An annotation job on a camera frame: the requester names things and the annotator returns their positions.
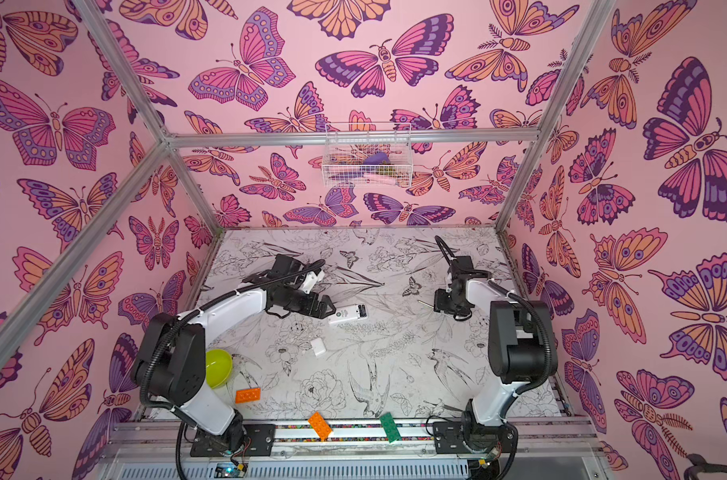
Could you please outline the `small green circuit board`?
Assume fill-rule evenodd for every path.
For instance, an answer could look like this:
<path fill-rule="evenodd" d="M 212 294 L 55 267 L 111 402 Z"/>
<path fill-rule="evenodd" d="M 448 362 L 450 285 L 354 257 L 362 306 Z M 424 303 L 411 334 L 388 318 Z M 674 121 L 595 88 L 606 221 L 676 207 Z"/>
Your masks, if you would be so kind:
<path fill-rule="evenodd" d="M 248 473 L 247 464 L 218 463 L 215 468 L 215 479 L 244 479 Z"/>

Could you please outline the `orange lego brick on rail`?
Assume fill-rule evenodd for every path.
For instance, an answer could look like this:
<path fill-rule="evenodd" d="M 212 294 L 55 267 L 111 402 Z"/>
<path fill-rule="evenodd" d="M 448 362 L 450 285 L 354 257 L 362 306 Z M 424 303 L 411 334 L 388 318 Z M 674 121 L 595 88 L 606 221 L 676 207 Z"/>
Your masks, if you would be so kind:
<path fill-rule="evenodd" d="M 315 434 L 320 438 L 321 442 L 325 442 L 334 432 L 331 425 L 323 418 L 320 412 L 315 412 L 308 419 L 309 426 L 315 431 Z"/>

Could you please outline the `white remote control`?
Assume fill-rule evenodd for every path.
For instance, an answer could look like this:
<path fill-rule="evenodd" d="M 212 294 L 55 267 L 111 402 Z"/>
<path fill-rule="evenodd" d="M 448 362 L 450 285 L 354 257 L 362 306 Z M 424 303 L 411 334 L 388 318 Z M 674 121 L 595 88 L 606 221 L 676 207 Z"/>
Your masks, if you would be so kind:
<path fill-rule="evenodd" d="M 328 317 L 328 321 L 330 325 L 337 325 L 358 320 L 365 320 L 367 318 L 369 318 L 369 311 L 367 311 L 367 306 L 365 306 L 364 304 L 356 304 L 338 308 L 333 315 L 330 315 Z"/>

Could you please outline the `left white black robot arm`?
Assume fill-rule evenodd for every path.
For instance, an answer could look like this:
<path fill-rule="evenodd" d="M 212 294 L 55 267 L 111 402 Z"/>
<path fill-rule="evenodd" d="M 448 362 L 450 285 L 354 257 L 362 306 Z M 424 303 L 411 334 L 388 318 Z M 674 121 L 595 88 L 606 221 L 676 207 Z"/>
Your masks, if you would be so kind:
<path fill-rule="evenodd" d="M 207 384 L 207 351 L 228 330 L 274 307 L 316 319 L 335 314 L 331 298 L 313 290 L 325 265 L 325 260 L 303 264 L 295 257 L 278 255 L 271 268 L 246 277 L 237 288 L 200 307 L 155 315 L 131 372 L 140 388 L 141 404 L 171 412 L 217 450 L 239 450 L 246 441 L 243 416 Z"/>

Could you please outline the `lime green bowl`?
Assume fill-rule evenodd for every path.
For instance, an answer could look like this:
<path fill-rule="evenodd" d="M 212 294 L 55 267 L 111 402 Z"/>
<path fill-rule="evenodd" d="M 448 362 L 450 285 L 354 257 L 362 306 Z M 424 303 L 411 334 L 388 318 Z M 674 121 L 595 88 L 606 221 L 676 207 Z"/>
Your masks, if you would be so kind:
<path fill-rule="evenodd" d="M 231 353 L 223 349 L 206 352 L 206 381 L 212 389 L 225 386 L 233 373 L 234 360 Z"/>

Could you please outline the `orange lego brick left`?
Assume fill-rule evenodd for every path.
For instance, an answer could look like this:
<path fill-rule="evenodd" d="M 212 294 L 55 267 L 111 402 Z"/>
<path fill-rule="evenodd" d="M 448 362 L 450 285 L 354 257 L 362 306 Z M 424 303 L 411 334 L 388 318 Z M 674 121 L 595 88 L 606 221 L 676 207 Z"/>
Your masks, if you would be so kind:
<path fill-rule="evenodd" d="M 235 404 L 257 402 L 261 400 L 262 390 L 259 387 L 241 389 L 236 392 Z"/>

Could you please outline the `white battery cover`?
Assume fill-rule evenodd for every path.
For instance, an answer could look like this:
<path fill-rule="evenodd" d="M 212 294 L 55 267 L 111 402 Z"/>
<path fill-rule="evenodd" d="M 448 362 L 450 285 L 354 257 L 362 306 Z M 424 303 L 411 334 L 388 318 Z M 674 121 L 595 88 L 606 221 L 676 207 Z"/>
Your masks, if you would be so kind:
<path fill-rule="evenodd" d="M 311 341 L 311 346 L 315 356 L 322 356 L 327 353 L 326 344 L 322 338 L 316 338 Z"/>

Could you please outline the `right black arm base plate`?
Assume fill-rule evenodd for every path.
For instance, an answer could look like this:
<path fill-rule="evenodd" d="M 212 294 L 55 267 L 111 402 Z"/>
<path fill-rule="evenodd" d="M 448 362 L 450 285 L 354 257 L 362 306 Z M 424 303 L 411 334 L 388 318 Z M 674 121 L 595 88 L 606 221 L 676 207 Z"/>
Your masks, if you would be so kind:
<path fill-rule="evenodd" d="M 517 443 L 517 434 L 507 426 L 489 427 L 445 419 L 431 422 L 427 433 L 433 438 L 437 454 L 482 454 L 493 450 L 509 453 Z"/>

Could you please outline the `purple object in basket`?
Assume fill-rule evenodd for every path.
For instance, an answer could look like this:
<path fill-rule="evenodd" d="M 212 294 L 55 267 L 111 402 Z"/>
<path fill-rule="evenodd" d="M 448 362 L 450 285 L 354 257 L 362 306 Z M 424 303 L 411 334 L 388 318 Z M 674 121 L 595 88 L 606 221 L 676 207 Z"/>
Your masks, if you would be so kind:
<path fill-rule="evenodd" d="M 389 164 L 391 164 L 391 161 L 389 161 L 389 155 L 381 151 L 375 152 L 373 155 L 365 158 L 365 160 L 363 160 L 362 162 L 362 165 L 367 168 L 374 168 L 377 166 L 385 166 Z"/>

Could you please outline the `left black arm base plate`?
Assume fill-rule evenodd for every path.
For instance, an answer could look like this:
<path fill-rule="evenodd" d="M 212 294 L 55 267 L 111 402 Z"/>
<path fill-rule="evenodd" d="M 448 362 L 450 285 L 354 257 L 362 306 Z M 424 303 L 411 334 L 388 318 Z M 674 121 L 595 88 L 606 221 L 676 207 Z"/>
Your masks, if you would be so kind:
<path fill-rule="evenodd" d="M 214 435 L 204 430 L 196 434 L 190 455 L 197 457 L 268 457 L 272 454 L 276 424 L 244 424 L 235 430 Z"/>

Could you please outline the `green lego brick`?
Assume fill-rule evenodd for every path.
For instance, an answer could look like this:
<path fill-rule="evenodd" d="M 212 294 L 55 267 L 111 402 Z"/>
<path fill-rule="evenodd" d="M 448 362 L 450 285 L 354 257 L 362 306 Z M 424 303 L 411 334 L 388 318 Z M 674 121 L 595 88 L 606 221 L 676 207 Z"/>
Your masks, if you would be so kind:
<path fill-rule="evenodd" d="M 385 432 L 385 437 L 387 437 L 387 441 L 389 441 L 389 443 L 401 441 L 399 427 L 397 427 L 397 422 L 395 422 L 395 418 L 393 418 L 391 413 L 384 413 L 379 418 L 379 423 L 381 423 L 381 428 L 383 428 L 383 432 Z"/>

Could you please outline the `aluminium front rail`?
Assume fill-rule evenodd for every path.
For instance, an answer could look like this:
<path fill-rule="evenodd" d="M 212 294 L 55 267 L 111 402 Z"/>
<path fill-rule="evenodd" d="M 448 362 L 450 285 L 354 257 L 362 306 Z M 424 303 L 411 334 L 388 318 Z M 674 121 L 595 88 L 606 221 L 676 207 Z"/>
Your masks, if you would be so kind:
<path fill-rule="evenodd" d="M 357 457 L 385 458 L 431 457 L 436 455 L 472 458 L 479 454 L 437 454 L 433 438 L 427 433 L 429 424 L 439 419 L 398 419 L 401 441 L 389 443 L 377 420 L 331 420 L 334 432 L 321 442 L 307 421 L 248 421 L 246 424 L 276 424 L 277 432 L 272 454 L 268 457 L 246 457 L 265 460 L 350 459 Z M 589 420 L 581 417 L 513 418 L 511 424 L 519 432 L 517 455 L 580 456 L 601 449 L 597 434 Z M 102 459 L 139 459 L 147 462 L 171 461 L 176 448 L 179 424 L 173 421 L 126 423 L 116 427 Z"/>

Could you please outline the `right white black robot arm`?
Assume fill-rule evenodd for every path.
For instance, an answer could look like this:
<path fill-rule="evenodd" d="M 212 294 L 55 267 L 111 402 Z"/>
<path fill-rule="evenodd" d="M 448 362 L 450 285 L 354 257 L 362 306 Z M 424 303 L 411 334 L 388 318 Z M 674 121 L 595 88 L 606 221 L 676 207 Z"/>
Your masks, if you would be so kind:
<path fill-rule="evenodd" d="M 525 393 L 557 373 L 557 348 L 549 309 L 529 302 L 493 280 L 493 274 L 459 256 L 443 238 L 435 238 L 447 262 L 447 285 L 435 290 L 433 311 L 455 321 L 475 313 L 487 318 L 487 363 L 493 378 L 467 402 L 461 418 L 461 439 L 473 452 L 499 453 L 513 446 L 517 432 L 509 410 Z"/>

